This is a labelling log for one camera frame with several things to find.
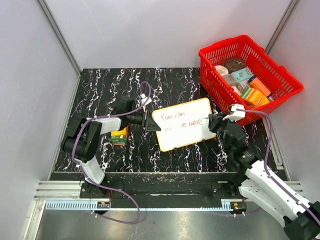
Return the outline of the yellow framed whiteboard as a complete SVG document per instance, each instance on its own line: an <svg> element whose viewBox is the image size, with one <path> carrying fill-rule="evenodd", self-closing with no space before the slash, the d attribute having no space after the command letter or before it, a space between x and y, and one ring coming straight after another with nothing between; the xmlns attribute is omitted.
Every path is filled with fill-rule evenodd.
<svg viewBox="0 0 320 240"><path fill-rule="evenodd" d="M209 131L208 117L212 113L206 97L154 110L152 118L160 126L157 140L162 152L181 148L216 137Z"/></svg>

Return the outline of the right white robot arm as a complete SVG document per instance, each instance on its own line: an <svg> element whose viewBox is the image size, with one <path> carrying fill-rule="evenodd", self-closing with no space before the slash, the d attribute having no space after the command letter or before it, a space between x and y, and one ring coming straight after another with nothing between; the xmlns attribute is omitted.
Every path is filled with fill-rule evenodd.
<svg viewBox="0 0 320 240"><path fill-rule="evenodd" d="M271 215L291 240L320 238L320 203L310 202L279 178L246 143L234 114L208 115L208 129L215 133L227 154L227 163L236 172L229 181L228 194L251 200Z"/></svg>

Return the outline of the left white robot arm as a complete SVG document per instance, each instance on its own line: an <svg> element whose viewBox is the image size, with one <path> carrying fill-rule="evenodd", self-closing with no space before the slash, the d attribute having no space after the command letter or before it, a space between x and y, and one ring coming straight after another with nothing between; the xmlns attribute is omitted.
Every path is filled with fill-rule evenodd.
<svg viewBox="0 0 320 240"><path fill-rule="evenodd" d="M139 125L146 131L161 130L151 114L151 98L141 94L140 105L135 107L135 103L130 97L122 97L111 115L93 118L76 115L70 118L60 148L84 175L81 188L85 194L103 198L111 192L107 185L108 177L96 158L101 135L124 130L130 124Z"/></svg>

